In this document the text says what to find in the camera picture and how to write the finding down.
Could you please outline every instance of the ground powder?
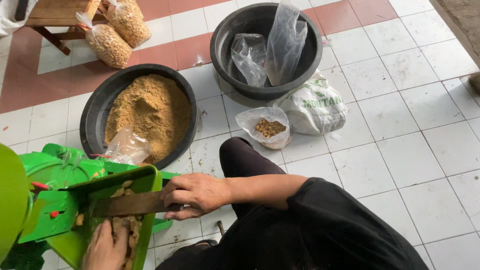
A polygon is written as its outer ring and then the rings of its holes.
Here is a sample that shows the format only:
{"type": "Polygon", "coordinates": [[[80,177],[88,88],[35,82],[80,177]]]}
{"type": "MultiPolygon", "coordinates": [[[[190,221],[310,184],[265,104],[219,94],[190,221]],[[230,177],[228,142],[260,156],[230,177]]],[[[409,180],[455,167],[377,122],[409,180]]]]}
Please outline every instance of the ground powder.
{"type": "Polygon", "coordinates": [[[130,124],[139,137],[152,144],[145,162],[168,156],[183,139],[190,122],[190,104],[177,84],[160,75],[136,78],[113,102],[105,128],[105,142],[130,124]]]}

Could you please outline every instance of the green chopping machine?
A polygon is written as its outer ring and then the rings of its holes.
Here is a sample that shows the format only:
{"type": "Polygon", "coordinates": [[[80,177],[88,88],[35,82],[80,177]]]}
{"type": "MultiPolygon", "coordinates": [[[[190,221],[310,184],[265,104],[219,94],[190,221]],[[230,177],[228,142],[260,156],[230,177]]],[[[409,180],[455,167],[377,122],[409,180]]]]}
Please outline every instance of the green chopping machine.
{"type": "MultiPolygon", "coordinates": [[[[103,219],[89,217],[72,229],[75,216],[89,201],[110,197],[124,181],[135,193],[159,191],[163,179],[176,174],[154,166],[137,167],[91,160],[75,148],[47,144],[42,152],[17,156],[0,144],[0,269],[40,270],[43,252],[53,249],[80,270],[92,233],[103,219]]],[[[133,270],[141,270],[150,235],[172,221],[144,215],[133,270]]]]}

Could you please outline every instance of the black pants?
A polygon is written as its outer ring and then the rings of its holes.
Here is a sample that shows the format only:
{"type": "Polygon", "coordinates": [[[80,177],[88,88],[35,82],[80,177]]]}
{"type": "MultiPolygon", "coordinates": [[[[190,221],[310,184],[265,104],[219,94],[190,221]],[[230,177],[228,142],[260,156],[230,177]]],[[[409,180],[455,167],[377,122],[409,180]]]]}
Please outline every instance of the black pants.
{"type": "MultiPolygon", "coordinates": [[[[247,140],[240,137],[230,138],[220,146],[220,164],[225,177],[286,174],[275,163],[253,150],[253,146],[247,140]]],[[[232,208],[239,219],[247,214],[253,206],[253,204],[247,203],[232,204],[232,208]]],[[[182,262],[200,254],[207,247],[206,245],[182,247],[162,262],[157,269],[177,270],[182,262]]]]}

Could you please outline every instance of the wooden chair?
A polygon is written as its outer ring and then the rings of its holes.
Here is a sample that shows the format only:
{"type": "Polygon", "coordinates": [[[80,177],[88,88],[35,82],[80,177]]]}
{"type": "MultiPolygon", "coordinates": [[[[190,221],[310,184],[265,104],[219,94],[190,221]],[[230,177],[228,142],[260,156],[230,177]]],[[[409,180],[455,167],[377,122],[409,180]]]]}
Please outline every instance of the wooden chair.
{"type": "Polygon", "coordinates": [[[39,0],[28,16],[25,26],[31,27],[55,45],[65,55],[70,49],[62,40],[84,39],[85,31],[78,27],[77,12],[86,12],[92,21],[105,20],[106,9],[99,0],[39,0]],[[67,26],[66,33],[52,34],[45,26],[67,26]]]}

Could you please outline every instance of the black basin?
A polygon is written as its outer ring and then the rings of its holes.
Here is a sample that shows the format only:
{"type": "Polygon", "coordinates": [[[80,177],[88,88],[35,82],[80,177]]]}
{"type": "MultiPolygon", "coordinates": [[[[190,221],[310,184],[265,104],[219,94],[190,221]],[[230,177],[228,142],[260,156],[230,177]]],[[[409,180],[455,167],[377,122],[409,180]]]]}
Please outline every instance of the black basin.
{"type": "Polygon", "coordinates": [[[303,12],[299,21],[307,22],[308,33],[305,46],[293,81],[281,86],[272,86],[267,79],[264,87],[249,86],[235,66],[230,53],[236,34],[261,34],[268,39],[275,19],[277,3],[260,3],[241,8],[227,16],[215,29],[210,41],[210,56],[216,71],[238,92],[252,99],[271,100],[300,86],[315,72],[322,58],[322,36],[315,23],[303,12]]]}
{"type": "Polygon", "coordinates": [[[159,170],[169,165],[172,161],[179,158],[190,147],[195,136],[195,129],[198,121],[197,99],[193,93],[192,87],[187,80],[175,70],[157,64],[140,64],[121,70],[105,80],[93,92],[87,104],[85,105],[80,119],[80,140],[84,147],[85,154],[91,157],[91,154],[103,154],[107,150],[105,143],[105,126],[113,101],[134,79],[149,74],[158,74],[165,78],[172,79],[185,94],[190,102],[192,117],[187,132],[177,148],[161,161],[155,163],[159,170]]]}

